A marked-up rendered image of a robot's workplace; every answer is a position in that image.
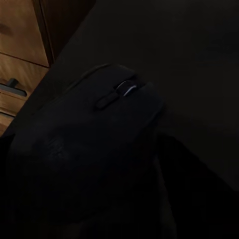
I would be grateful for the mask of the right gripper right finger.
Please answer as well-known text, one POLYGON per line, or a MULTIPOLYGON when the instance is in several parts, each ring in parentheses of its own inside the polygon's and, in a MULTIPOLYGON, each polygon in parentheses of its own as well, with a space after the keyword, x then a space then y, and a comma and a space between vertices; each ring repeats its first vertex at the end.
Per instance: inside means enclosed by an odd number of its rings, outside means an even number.
POLYGON ((239 239, 239 194, 177 138, 156 152, 178 239, 239 239))

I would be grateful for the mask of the mouse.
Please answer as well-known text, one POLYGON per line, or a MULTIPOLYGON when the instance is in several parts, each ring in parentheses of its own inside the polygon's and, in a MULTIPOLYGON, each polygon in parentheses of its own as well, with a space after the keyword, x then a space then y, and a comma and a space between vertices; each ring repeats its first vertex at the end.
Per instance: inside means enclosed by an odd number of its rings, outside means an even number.
POLYGON ((5 168, 12 197, 47 221, 99 210, 154 161, 167 111, 152 83, 134 70, 118 63, 87 70, 15 134, 5 168))

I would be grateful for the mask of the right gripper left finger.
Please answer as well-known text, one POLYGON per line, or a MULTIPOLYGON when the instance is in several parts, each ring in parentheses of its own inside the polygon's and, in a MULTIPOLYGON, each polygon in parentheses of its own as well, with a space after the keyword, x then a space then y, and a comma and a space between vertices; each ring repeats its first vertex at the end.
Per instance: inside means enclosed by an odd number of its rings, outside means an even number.
POLYGON ((10 145, 15 137, 15 134, 0 137, 0 192, 6 184, 6 160, 10 145))

